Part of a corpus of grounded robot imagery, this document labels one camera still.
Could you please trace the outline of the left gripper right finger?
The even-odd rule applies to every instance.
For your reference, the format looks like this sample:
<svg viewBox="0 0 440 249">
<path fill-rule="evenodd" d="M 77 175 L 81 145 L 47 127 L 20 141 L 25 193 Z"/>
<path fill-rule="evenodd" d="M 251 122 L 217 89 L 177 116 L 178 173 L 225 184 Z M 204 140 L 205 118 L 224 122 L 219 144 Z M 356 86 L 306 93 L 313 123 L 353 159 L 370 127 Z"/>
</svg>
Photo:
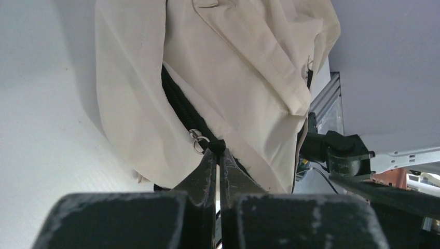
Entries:
<svg viewBox="0 0 440 249">
<path fill-rule="evenodd" d="M 271 195 L 219 157 L 223 248 L 388 248 L 374 210 L 345 195 Z"/>
</svg>

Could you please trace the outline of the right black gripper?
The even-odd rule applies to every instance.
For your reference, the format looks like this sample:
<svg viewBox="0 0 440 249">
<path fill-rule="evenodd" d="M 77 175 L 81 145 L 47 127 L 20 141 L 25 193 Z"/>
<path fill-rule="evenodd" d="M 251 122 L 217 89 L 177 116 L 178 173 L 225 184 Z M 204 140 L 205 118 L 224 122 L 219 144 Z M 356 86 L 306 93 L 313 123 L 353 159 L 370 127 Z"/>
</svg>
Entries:
<svg viewBox="0 0 440 249">
<path fill-rule="evenodd" d="M 330 179 L 370 201 L 390 248 L 439 248 L 439 232 L 423 228 L 426 218 L 439 220 L 439 197 L 337 175 Z"/>
</svg>

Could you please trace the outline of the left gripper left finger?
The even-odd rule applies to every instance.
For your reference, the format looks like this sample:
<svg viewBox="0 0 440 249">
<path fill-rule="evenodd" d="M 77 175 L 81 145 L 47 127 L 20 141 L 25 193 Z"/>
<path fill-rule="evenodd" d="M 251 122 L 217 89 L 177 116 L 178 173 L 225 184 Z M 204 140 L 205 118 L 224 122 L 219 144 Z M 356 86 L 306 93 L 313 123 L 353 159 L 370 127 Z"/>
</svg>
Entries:
<svg viewBox="0 0 440 249">
<path fill-rule="evenodd" d="M 34 248 L 214 248 L 216 154 L 169 191 L 73 193 L 51 209 Z"/>
</svg>

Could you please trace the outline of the beige canvas student bag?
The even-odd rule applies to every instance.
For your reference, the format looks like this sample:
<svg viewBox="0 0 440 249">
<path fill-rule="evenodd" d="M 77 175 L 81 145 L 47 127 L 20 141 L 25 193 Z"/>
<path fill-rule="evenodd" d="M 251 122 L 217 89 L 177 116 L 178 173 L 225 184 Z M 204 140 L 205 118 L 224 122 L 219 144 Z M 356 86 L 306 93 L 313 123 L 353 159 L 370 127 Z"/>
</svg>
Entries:
<svg viewBox="0 0 440 249">
<path fill-rule="evenodd" d="M 140 177 L 174 188 L 199 164 L 169 78 L 269 193 L 290 193 L 321 70 L 340 36 L 331 1 L 97 1 L 104 132 Z"/>
</svg>

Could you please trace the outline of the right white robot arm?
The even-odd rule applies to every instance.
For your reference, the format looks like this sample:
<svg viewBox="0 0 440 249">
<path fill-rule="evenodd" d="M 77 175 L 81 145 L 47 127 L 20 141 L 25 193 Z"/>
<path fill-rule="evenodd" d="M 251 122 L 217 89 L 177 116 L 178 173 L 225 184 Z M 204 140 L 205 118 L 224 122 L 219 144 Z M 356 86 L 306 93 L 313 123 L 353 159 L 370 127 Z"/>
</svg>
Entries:
<svg viewBox="0 0 440 249">
<path fill-rule="evenodd" d="M 319 134 L 314 113 L 298 136 L 303 159 L 369 202 L 390 248 L 439 248 L 439 145 L 421 145 L 421 135 Z"/>
</svg>

